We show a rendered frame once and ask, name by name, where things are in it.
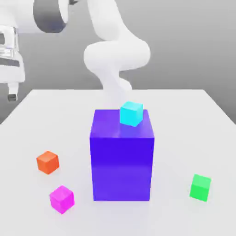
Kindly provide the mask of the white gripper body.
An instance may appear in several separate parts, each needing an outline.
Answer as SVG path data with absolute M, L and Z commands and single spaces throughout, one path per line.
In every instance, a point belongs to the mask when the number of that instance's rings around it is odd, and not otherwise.
M 20 53 L 13 58 L 0 57 L 0 83 L 22 83 L 25 81 L 24 62 Z

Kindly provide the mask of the small orange cube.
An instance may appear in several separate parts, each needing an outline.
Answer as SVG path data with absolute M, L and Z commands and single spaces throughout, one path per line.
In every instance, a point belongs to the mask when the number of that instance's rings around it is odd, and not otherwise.
M 50 151 L 46 151 L 36 158 L 38 169 L 46 174 L 51 174 L 59 168 L 58 155 Z

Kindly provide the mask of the small magenta cube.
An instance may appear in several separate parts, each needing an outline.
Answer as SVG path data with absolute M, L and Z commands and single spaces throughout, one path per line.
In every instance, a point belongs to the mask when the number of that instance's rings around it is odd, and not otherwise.
M 51 192 L 49 198 L 52 208 L 61 214 L 64 214 L 75 204 L 73 191 L 63 185 Z

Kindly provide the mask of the large purple box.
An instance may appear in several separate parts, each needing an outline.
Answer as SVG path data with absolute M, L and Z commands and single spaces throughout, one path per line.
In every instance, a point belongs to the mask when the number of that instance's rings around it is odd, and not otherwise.
M 94 201 L 148 201 L 154 150 L 148 111 L 132 127 L 120 123 L 119 110 L 97 109 L 89 140 Z

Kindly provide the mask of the small cyan cube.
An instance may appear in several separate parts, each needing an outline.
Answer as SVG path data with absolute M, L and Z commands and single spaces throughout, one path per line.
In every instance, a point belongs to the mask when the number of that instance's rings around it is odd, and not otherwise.
M 128 101 L 120 107 L 120 123 L 136 127 L 143 120 L 143 104 Z

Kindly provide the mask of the small green cube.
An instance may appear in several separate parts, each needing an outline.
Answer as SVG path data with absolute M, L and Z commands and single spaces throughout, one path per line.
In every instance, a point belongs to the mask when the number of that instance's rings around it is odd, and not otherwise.
M 211 178 L 194 174 L 189 196 L 207 202 Z

